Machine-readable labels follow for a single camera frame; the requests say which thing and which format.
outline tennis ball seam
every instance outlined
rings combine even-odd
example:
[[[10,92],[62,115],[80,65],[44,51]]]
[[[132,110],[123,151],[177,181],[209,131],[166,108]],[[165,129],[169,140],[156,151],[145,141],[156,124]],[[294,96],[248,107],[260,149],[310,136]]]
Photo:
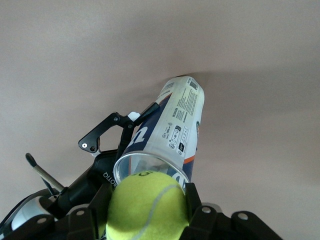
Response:
[[[152,207],[150,209],[150,212],[148,214],[148,218],[144,224],[144,226],[141,228],[141,230],[135,235],[133,236],[130,240],[139,240],[139,238],[144,234],[144,232],[147,230],[151,220],[152,220],[152,216],[154,214],[154,211],[156,209],[156,206],[158,204],[158,202],[161,200],[161,198],[163,197],[164,194],[166,194],[169,190],[173,189],[173,188],[178,188],[180,189],[181,187],[179,185],[176,184],[172,184],[169,185],[167,187],[165,187],[159,194],[158,196],[154,199],[153,203],[152,203]],[[106,235],[107,235],[107,239],[108,240],[115,240],[113,239],[109,233],[108,233],[108,225],[106,226]]]

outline plain gray background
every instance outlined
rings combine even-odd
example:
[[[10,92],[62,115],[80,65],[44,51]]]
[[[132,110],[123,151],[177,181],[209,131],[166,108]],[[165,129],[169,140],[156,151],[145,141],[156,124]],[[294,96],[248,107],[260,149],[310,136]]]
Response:
[[[320,239],[318,0],[4,0],[0,23],[1,219],[45,188],[25,153],[68,186],[94,160],[79,139],[189,74],[205,92],[201,200]]]

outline barcode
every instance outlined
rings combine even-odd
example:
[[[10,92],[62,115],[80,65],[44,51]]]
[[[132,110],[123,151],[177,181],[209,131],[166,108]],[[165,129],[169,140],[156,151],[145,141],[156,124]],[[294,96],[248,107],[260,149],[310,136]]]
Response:
[[[193,81],[190,82],[190,87],[193,87],[195,90],[197,90],[198,86]]]

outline orange stripe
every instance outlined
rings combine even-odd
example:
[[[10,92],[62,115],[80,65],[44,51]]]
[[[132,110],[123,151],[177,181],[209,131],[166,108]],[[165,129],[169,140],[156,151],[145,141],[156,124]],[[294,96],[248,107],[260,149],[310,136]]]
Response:
[[[192,162],[193,160],[195,160],[195,155],[193,155],[193,156],[191,156],[191,157],[189,157],[189,158],[185,159],[185,160],[184,160],[184,162],[183,162],[183,164],[190,163],[190,162]]]

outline bolt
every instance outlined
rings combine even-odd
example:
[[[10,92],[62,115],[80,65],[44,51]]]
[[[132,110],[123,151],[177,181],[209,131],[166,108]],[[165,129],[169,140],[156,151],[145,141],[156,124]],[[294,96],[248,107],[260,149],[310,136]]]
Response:
[[[47,219],[45,217],[40,218],[38,221],[36,221],[37,224],[43,224]]]
[[[247,214],[245,214],[245,213],[243,213],[243,212],[240,212],[239,214],[238,214],[238,218],[240,218],[241,220],[248,220],[249,218],[248,218],[248,215]]]
[[[79,210],[79,211],[76,212],[76,215],[77,215],[77,216],[81,216],[81,215],[83,215],[84,213],[85,213],[85,211]]]
[[[204,213],[206,213],[206,214],[209,214],[209,213],[211,213],[211,209],[210,209],[209,207],[207,207],[207,206],[204,206],[204,207],[202,208],[202,212],[204,212]]]

